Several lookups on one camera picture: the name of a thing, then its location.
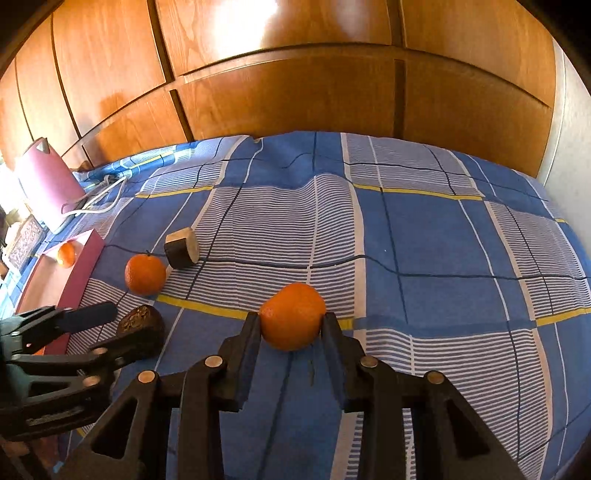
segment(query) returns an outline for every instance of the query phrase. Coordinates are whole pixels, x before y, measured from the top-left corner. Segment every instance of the white cable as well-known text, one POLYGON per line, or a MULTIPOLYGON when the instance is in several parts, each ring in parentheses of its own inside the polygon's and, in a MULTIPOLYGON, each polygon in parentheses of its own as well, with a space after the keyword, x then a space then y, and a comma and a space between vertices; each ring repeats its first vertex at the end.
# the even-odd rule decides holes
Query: white cable
POLYGON ((108 212, 119 201, 119 198, 121 198, 121 193, 123 192, 123 188, 125 187, 126 182, 127 182, 127 176, 121 177, 113 185, 108 186, 105 190, 100 192, 96 197, 94 197, 91 201, 89 201, 86 205, 84 205, 84 208, 82 208, 80 210, 72 210, 71 212, 67 212, 64 214, 64 217, 67 217, 70 215, 78 215, 79 213, 105 213, 105 212, 108 212), (121 183, 121 187, 119 188, 119 191, 117 192, 117 197, 115 197, 115 200, 113 200, 113 202, 108 207, 105 207, 100 210, 86 210, 94 202, 98 202, 101 198, 103 198, 107 193, 109 193, 119 183, 121 183))
POLYGON ((64 214, 64 207, 65 207, 66 205, 73 205, 73 204, 79 203, 79 202, 81 202, 82 200, 84 200, 85 198, 88 198, 88 197, 89 197, 89 196, 90 196, 92 193, 94 193, 94 191, 95 191, 95 190, 97 190, 97 189, 101 188, 101 187, 102 187, 102 186, 104 186, 104 185, 108 185, 108 184, 109 184, 109 176, 108 176, 108 175, 105 175, 105 178, 103 179, 103 181, 102 181, 102 182, 100 182, 100 183, 97 183, 97 184, 96 184, 94 187, 92 187, 92 188, 91 188, 91 189, 90 189, 88 192, 86 192, 86 193, 85 193, 85 194, 84 194, 82 197, 80 197, 80 198, 78 198, 78 199, 76 199, 76 200, 69 200, 68 202, 64 203, 64 204, 61 206, 61 212, 60 212, 60 213, 61 213, 62 215, 65 215, 65 214, 64 214))

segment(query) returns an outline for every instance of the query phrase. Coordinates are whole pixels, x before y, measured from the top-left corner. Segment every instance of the wooden block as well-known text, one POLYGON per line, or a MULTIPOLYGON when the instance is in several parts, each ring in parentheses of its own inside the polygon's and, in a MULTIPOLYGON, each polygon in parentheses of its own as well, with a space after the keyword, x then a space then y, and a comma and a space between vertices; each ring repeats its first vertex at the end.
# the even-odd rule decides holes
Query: wooden block
POLYGON ((164 253, 173 268, 189 268, 199 260, 199 244, 193 230, 183 228, 166 236, 164 253))

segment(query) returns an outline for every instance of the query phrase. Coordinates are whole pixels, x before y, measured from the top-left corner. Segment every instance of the white wall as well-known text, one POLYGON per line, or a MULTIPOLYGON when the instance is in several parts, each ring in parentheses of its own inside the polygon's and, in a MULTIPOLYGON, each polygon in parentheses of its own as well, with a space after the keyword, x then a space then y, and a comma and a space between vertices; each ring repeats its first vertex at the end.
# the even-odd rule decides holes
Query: white wall
POLYGON ((591 254, 591 95, 560 47, 556 99, 538 180, 591 254))

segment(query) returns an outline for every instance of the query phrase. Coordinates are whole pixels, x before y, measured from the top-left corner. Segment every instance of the yellow stripe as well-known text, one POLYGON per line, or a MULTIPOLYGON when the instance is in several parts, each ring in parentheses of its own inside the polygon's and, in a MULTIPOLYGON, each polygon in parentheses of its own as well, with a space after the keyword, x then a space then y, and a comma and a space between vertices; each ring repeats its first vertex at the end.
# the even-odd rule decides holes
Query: yellow stripe
MULTIPOLYGON (((171 297, 170 295, 160 294, 158 295, 156 301, 161 301, 162 303, 167 303, 169 305, 174 305, 176 307, 181 307, 187 310, 197 310, 198 312, 210 313, 211 315, 217 315, 219 317, 227 317, 238 320, 246 320, 246 315, 248 315, 248 312, 244 310, 214 307, 213 305, 208 305, 206 303, 201 303, 193 300, 178 299, 175 297, 171 297)), ((342 330, 353 330, 353 317, 340 319, 339 325, 342 330)))
POLYGON ((591 309, 581 307, 579 309, 571 310, 569 312, 557 313, 556 315, 542 317, 540 319, 537 319, 535 322, 538 327, 541 327, 542 325, 550 325, 552 323, 562 322, 563 320, 568 320, 572 317, 576 317, 577 315, 582 315, 583 313, 591 313, 591 309))
POLYGON ((341 330, 353 330, 353 317, 339 320, 341 330))
MULTIPOLYGON (((361 185, 359 183, 353 183, 353 185, 359 189, 365 190, 375 190, 379 192, 379 187, 374 185, 361 185)), ((478 195, 448 195, 447 193, 439 193, 439 192, 430 192, 428 190, 411 190, 411 189, 383 189, 387 193, 418 193, 420 195, 429 195, 432 197, 441 197, 444 199, 450 200, 480 200, 482 201, 482 197, 478 195)))
POLYGON ((196 188, 196 189, 175 190, 173 192, 162 192, 162 193, 153 193, 153 194, 149 194, 149 193, 138 193, 136 195, 136 197, 137 198, 140 198, 140 199, 146 199, 148 197, 150 197, 150 198, 170 197, 171 195, 178 195, 180 193, 202 192, 204 190, 211 190, 212 188, 213 188, 212 185, 205 185, 203 187, 199 187, 199 188, 196 188))

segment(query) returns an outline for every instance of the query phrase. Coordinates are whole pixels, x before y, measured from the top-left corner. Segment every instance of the blue checkered bedsheet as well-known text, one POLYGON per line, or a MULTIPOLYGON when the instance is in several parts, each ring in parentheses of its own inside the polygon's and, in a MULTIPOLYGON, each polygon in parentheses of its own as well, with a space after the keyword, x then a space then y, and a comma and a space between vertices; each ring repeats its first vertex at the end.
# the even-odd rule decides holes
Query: blue checkered bedsheet
MULTIPOLYGON (((591 429, 591 264, 534 179, 428 145, 295 132, 160 149, 80 180, 127 169, 111 211, 42 245, 95 228, 106 247, 82 305, 113 300, 121 318, 150 303, 164 317, 162 354, 126 367, 116 394, 143 369, 165 375, 215 353, 249 310, 299 281, 368 353, 406 373, 443 371, 527 478, 552 478, 591 429), (171 271, 158 296, 130 293, 129 258, 148 250, 166 262, 166 234, 187 226, 199 263, 171 271)), ((68 352, 116 323, 74 335, 68 352)), ((339 411, 318 343, 293 353, 263 343, 249 401, 221 424, 230 479, 356 476, 362 418, 339 411)), ((88 428, 66 437, 64 453, 88 428)))

